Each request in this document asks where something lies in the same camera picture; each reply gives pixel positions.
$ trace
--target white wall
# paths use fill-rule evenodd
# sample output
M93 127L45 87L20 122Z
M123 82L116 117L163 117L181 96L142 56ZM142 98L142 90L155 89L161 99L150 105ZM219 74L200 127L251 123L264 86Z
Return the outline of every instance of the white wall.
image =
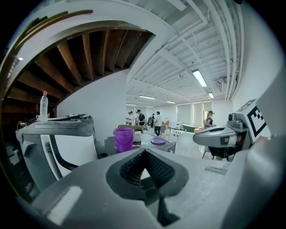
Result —
M233 112L232 102L224 99L214 99L211 101L214 124L222 126L227 124L228 114Z
M241 8L245 53L241 82L232 100L234 110L259 98L285 64L284 52L266 22L246 2Z
M156 111L154 111L154 107L146 107L146 118L148 120L149 117L152 116L152 114L156 115Z
M133 111L133 114L136 114L136 108L134 106L126 106L126 117L130 111Z
M113 136L119 124L125 124L127 70L97 80L62 101L57 116L70 113L93 117L97 141Z
M177 105L177 121L185 124L191 124L191 105Z
M154 113L156 115L157 111L160 112L160 115L162 117L162 122L166 122L167 120L169 120L170 123L174 123L177 121L176 107L177 107L176 104L154 107Z

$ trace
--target white ceiling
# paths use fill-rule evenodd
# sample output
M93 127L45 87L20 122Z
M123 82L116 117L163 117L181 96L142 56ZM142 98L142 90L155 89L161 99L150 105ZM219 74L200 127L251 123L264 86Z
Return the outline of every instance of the white ceiling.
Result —
M166 100L176 103L186 103L210 99L209 92L215 98L225 98L218 90L217 80L227 77L227 64L220 38L220 33L202 0L125 0L143 7L157 15L185 41L172 38L147 61L127 86L126 102L141 106L163 106ZM225 18L218 7L218 0L211 0L216 7L228 38L229 49L231 41ZM236 8L232 1L225 0L232 17L236 35L237 53L240 52L239 25ZM201 87L192 71L199 69L207 87ZM139 95L155 97L156 100L140 98Z

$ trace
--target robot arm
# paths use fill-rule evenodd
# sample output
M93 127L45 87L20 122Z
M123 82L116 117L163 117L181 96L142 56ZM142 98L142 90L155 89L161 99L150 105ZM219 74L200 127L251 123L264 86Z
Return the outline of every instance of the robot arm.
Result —
M194 134L194 142L222 150L229 147L249 149L260 136L267 135L268 131L256 102L256 99L250 100L236 112L230 113L226 126L212 127Z

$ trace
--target jeans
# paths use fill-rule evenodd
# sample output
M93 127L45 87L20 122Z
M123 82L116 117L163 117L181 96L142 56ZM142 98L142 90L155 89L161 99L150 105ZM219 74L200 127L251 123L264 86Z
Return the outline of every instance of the jeans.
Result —
M161 127L155 126L154 131L155 131L155 134L156 134L157 136L160 135L160 130L161 130Z

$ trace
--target wooden ceiling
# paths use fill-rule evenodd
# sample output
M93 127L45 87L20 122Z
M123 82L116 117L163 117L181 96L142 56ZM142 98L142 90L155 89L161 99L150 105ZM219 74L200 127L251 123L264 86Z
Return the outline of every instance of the wooden ceiling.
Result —
M2 114L35 113L43 91L49 109L87 84L129 68L150 32L108 29L81 34L40 54L9 89Z

